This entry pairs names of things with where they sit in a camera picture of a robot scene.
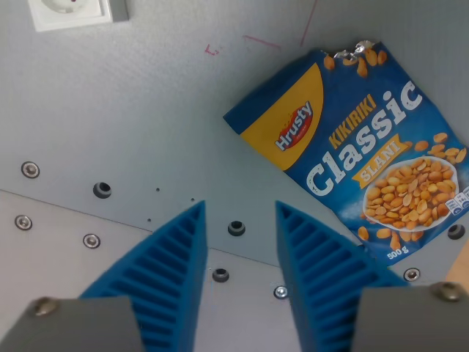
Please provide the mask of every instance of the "nutrition label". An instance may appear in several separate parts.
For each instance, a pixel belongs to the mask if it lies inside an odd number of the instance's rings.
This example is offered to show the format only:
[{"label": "nutrition label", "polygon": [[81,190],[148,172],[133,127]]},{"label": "nutrition label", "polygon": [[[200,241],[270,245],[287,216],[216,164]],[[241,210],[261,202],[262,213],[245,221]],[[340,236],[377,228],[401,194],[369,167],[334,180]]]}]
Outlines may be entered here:
[{"label": "nutrition label", "polygon": [[453,215],[457,215],[462,212],[462,209],[469,207],[469,187],[456,194],[454,199],[447,201],[446,206]]}]

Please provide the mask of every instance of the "red marker mark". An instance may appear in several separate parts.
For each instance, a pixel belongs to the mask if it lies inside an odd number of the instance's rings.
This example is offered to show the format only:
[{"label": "red marker mark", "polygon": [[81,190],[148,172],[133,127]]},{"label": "red marker mark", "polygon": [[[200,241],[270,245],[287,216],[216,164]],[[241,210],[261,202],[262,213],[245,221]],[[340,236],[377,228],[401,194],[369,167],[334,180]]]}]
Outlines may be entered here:
[{"label": "red marker mark", "polygon": [[303,46],[305,43],[306,33],[308,32],[309,25],[311,24],[311,19],[313,18],[314,11],[316,10],[317,0],[314,0],[313,9],[309,14],[308,23],[306,24],[305,32],[303,33],[303,37],[301,38],[300,46]]},{"label": "red marker mark", "polygon": [[275,49],[278,49],[279,51],[281,51],[281,46],[279,44],[269,43],[269,42],[266,42],[265,40],[255,38],[255,37],[252,37],[250,35],[243,35],[243,38],[253,40],[255,42],[264,44],[266,46],[270,46],[271,48],[275,48]]},{"label": "red marker mark", "polygon": [[220,51],[218,51],[218,50],[215,50],[214,52],[210,51],[210,44],[207,45],[207,48],[205,49],[205,52],[207,54],[212,55],[212,56],[218,55],[220,53]]}]

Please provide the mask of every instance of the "white bowl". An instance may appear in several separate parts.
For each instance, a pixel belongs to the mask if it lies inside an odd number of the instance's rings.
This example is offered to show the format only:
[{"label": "white bowl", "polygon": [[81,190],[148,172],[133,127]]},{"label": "white bowl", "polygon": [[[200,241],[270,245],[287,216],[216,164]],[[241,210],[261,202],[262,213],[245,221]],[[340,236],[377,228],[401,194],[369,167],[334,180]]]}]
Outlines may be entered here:
[{"label": "white bowl", "polygon": [[[404,161],[400,161],[399,163],[396,163],[396,164],[392,164],[390,166],[388,166],[384,171],[383,171],[383,174],[386,175],[387,172],[389,172],[389,170],[391,169],[395,169],[395,168],[400,168],[404,165],[412,165],[417,159],[422,159],[422,158],[425,158],[425,159],[431,159],[432,161],[439,161],[441,162],[442,165],[447,165],[449,166],[449,168],[453,171],[453,176],[451,177],[451,181],[453,181],[455,184],[456,184],[456,189],[454,190],[454,193],[455,194],[458,194],[459,193],[459,184],[457,182],[457,173],[456,173],[456,168],[451,165],[449,162],[447,162],[446,160],[444,159],[441,159],[441,158],[436,158],[434,156],[420,156],[418,158],[415,158],[415,159],[410,159],[410,160],[404,160]],[[376,180],[374,180],[372,183],[370,183],[368,185],[368,188],[366,189],[366,192],[365,192],[365,197],[363,198],[363,213],[365,214],[365,216],[370,219],[371,221],[373,222],[376,222],[377,224],[380,224],[380,225],[383,225],[384,227],[389,227],[390,229],[393,229],[393,230],[396,230],[396,231],[408,231],[408,232],[415,232],[415,231],[425,231],[425,230],[428,230],[428,229],[431,229],[432,227],[435,227],[435,226],[438,226],[439,224],[441,224],[443,221],[446,220],[446,218],[449,216],[449,214],[451,214],[451,212],[448,212],[448,214],[446,216],[441,216],[440,218],[438,218],[438,220],[432,222],[432,224],[430,226],[424,226],[424,225],[418,225],[415,229],[413,230],[408,230],[406,229],[405,227],[401,228],[401,229],[398,229],[396,227],[394,227],[393,225],[391,224],[382,224],[380,223],[379,220],[376,220],[375,218],[372,218],[371,216],[367,216],[366,213],[365,213],[365,210],[366,210],[366,203],[367,203],[367,198],[366,198],[366,195],[368,194],[369,190],[372,189],[376,183],[377,180],[381,180],[385,178],[385,176],[378,176],[376,178]]]}]

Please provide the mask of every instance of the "screw head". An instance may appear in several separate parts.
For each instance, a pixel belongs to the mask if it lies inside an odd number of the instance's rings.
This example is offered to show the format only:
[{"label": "screw head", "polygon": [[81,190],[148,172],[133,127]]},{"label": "screw head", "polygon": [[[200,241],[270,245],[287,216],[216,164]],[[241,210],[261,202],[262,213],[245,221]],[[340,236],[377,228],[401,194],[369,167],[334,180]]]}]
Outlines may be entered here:
[{"label": "screw head", "polygon": [[58,308],[59,300],[50,297],[42,297],[32,303],[32,313],[37,317],[49,315]]},{"label": "screw head", "polygon": [[288,297],[288,289],[285,286],[277,286],[273,291],[273,295],[277,299],[286,299]]},{"label": "screw head", "polygon": [[416,281],[420,277],[420,270],[417,268],[409,268],[404,272],[405,281]]},{"label": "screw head", "polygon": [[32,220],[26,215],[18,215],[15,218],[15,225],[20,230],[28,231],[32,228]]},{"label": "screw head", "polygon": [[40,170],[38,165],[33,163],[32,161],[27,161],[21,165],[21,172],[27,178],[36,178],[39,176]]},{"label": "screw head", "polygon": [[101,240],[93,233],[89,233],[83,237],[83,244],[90,249],[96,249],[101,245]]},{"label": "screw head", "polygon": [[447,302],[458,302],[464,295],[464,290],[453,282],[437,282],[430,286],[432,293]]}]

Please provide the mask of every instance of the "hrusty logo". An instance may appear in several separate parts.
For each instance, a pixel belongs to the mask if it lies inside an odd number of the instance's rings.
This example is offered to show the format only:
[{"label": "hrusty logo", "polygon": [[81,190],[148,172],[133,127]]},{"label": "hrusty logo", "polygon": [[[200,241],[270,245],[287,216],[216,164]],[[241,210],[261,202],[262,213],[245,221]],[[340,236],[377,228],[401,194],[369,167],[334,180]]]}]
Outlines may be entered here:
[{"label": "hrusty logo", "polygon": [[313,109],[307,101],[305,106],[301,106],[293,112],[286,128],[280,132],[280,136],[276,141],[277,147],[281,151],[285,151],[297,144],[306,134],[312,120]]}]

